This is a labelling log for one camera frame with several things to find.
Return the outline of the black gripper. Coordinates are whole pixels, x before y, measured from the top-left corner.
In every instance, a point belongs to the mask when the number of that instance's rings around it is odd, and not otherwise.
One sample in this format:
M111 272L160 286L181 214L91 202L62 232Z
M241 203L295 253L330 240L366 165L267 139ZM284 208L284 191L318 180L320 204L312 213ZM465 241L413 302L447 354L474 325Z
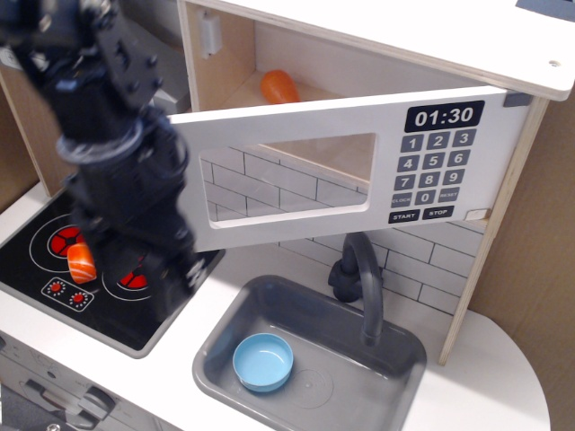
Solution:
M136 267L163 321L193 294L201 271L194 235L179 209L188 149L167 120L139 120L116 140L65 141L77 171L66 186L96 268L120 281Z

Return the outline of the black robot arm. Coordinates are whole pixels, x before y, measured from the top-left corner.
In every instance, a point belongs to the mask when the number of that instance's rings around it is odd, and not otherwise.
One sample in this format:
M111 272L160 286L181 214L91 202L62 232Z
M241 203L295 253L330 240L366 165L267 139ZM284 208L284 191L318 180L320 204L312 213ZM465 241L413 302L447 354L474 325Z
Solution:
M4 1L1 41L54 112L57 153L96 268L140 269L158 319L195 292L201 262L178 200L189 156L151 100L162 86L115 1Z

